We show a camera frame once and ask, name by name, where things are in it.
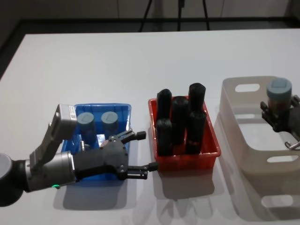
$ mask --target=tripod leg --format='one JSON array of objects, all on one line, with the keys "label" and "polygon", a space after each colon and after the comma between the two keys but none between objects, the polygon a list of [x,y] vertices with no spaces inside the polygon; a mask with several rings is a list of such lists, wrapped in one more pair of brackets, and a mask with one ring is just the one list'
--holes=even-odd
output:
[{"label": "tripod leg", "polygon": [[208,14],[207,14],[207,7],[206,7],[206,0],[202,0],[203,8],[204,8],[204,15],[205,15],[205,22],[206,22],[206,29],[210,30],[210,22],[208,21]]},{"label": "tripod leg", "polygon": [[181,30],[181,11],[184,6],[184,0],[178,0],[178,21],[177,21],[177,31]]},{"label": "tripod leg", "polygon": [[145,11],[144,18],[143,18],[143,20],[142,20],[142,23],[141,23],[141,26],[140,26],[140,29],[139,29],[139,32],[142,32],[142,30],[143,30],[144,23],[145,23],[145,21],[146,21],[146,19],[147,19],[147,15],[148,15],[148,13],[149,13],[149,9],[150,9],[150,6],[151,6],[151,5],[152,5],[152,0],[149,0],[148,5],[147,5],[147,8],[146,8],[146,11]]}]

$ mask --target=gray cylinder lid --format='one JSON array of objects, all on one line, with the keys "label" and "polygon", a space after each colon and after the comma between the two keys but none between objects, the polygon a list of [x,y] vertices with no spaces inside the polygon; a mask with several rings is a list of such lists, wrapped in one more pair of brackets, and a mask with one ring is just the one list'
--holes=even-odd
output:
[{"label": "gray cylinder lid", "polygon": [[104,129],[114,129],[118,127],[118,115],[115,112],[105,112],[101,116]]},{"label": "gray cylinder lid", "polygon": [[77,122],[81,130],[94,129],[94,115],[90,112],[83,112],[77,116]]},{"label": "gray cylinder lid", "polygon": [[292,96],[292,83],[285,78],[277,78],[267,85],[267,95],[273,100],[287,100]]},{"label": "gray cylinder lid", "polygon": [[8,155],[0,153],[0,179],[4,178],[12,167],[12,161]]}]

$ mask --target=blue plastic bin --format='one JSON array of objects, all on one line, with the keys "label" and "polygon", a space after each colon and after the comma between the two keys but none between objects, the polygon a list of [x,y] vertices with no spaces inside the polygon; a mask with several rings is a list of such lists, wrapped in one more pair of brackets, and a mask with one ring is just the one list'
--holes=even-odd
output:
[{"label": "blue plastic bin", "polygon": [[[131,105],[129,104],[78,104],[75,105],[76,115],[81,113],[89,112],[94,115],[96,133],[98,138],[104,137],[104,131],[101,123],[101,116],[103,113],[112,111],[117,113],[119,121],[118,133],[130,129],[130,115],[131,115]],[[81,141],[81,135],[79,127],[77,126],[71,140],[64,140],[61,151],[71,151],[71,154],[75,154],[79,151]],[[91,146],[92,148],[98,148],[98,140]],[[129,143],[125,144],[126,150],[129,153]],[[117,180],[117,177],[111,173],[105,173],[101,175],[91,176],[84,178],[83,180]]]}]

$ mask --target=red basket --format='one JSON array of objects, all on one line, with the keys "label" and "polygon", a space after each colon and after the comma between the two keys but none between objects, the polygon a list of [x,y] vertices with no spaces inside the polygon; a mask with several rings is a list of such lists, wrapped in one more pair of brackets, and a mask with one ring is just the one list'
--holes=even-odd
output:
[{"label": "red basket", "polygon": [[153,139],[153,153],[155,160],[159,163],[159,171],[178,171],[178,170],[206,170],[214,167],[216,158],[221,155],[221,149],[217,141],[214,128],[210,121],[205,103],[203,110],[206,113],[207,123],[204,128],[203,143],[201,153],[197,155],[183,155],[184,144],[173,147],[173,156],[159,156],[157,151],[156,142],[156,114],[157,114],[157,101],[156,98],[148,101],[151,130]]}]

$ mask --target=white tabletop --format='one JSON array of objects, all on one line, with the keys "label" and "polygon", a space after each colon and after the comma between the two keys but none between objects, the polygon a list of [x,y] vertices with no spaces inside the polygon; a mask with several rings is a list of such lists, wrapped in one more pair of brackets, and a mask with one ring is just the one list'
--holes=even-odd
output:
[{"label": "white tabletop", "polygon": [[[228,77],[275,75],[292,81],[294,92],[300,90],[299,59],[300,30],[26,35],[0,81],[0,151],[12,159],[28,158],[41,143],[58,103],[129,103],[133,130],[148,132],[148,99],[164,88],[186,95],[195,82],[207,88],[222,157],[212,177],[153,172],[148,180],[128,180],[121,187],[24,193],[0,209],[1,224],[298,225],[297,198],[279,212],[258,206],[217,115],[221,84]],[[148,140],[132,143],[131,164],[151,161]]]}]

